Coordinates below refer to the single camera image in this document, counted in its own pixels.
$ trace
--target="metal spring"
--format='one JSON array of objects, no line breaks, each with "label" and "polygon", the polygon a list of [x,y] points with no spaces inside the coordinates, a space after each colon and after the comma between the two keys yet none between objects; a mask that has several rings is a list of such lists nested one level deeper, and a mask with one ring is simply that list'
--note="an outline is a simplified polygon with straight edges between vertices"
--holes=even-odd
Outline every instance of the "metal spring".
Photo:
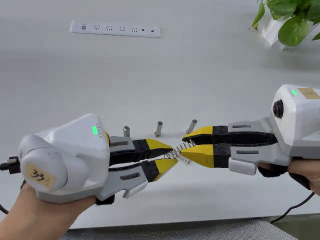
[{"label": "metal spring", "polygon": [[164,158],[168,158],[168,159],[177,159],[182,163],[185,164],[191,164],[192,161],[184,156],[181,155],[181,150],[182,149],[188,149],[188,148],[192,148],[195,147],[196,144],[194,141],[189,140],[188,142],[182,142],[180,145],[178,145],[176,148],[174,148],[172,151],[167,152],[164,154]]}]

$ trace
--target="hand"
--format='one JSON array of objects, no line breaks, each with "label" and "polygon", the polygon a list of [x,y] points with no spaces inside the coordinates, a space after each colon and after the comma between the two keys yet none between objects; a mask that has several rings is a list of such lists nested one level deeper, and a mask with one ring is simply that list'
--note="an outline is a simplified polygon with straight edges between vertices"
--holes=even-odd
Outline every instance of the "hand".
[{"label": "hand", "polygon": [[293,159],[288,173],[305,176],[310,181],[310,189],[320,196],[320,159]]},{"label": "hand", "polygon": [[25,184],[6,218],[0,223],[1,240],[59,240],[77,217],[95,204],[94,196],[68,203],[39,200]]}]

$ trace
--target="metal bolt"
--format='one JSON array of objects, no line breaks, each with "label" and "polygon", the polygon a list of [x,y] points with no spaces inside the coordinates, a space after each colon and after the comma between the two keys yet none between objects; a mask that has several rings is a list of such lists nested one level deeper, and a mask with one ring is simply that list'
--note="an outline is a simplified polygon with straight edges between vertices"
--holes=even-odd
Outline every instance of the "metal bolt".
[{"label": "metal bolt", "polygon": [[198,121],[196,119],[192,120],[192,122],[190,123],[189,128],[185,131],[186,134],[192,133],[192,131],[195,129],[195,126],[196,126],[197,122]]},{"label": "metal bolt", "polygon": [[161,129],[163,126],[163,122],[162,121],[158,121],[158,124],[156,126],[156,131],[154,132],[154,135],[158,138],[161,136]]},{"label": "metal bolt", "polygon": [[123,136],[126,138],[130,138],[130,127],[128,126],[123,127]]}]

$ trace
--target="power strip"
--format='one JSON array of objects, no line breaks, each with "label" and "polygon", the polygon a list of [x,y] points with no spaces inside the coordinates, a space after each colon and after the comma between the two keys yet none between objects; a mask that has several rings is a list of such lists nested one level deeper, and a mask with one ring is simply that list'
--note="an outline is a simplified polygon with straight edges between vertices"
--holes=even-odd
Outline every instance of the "power strip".
[{"label": "power strip", "polygon": [[76,34],[161,37],[161,29],[158,26],[142,26],[129,23],[83,23],[73,21],[70,31]]}]

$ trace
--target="white pot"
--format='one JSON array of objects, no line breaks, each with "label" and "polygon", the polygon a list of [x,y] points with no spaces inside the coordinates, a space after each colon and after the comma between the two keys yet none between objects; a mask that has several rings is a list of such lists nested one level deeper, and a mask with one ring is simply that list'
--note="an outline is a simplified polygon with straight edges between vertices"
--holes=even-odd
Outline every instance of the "white pot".
[{"label": "white pot", "polygon": [[[262,36],[263,38],[271,45],[283,49],[289,49],[289,46],[283,45],[279,39],[278,39],[278,32],[282,25],[287,21],[288,19],[284,20],[283,17],[281,17],[278,20],[274,20],[272,17],[270,17],[270,20],[268,24],[266,24],[262,29]],[[308,21],[309,30],[308,34],[305,37],[304,41],[311,41],[312,38],[320,32],[320,24],[313,25],[311,21]]]}]

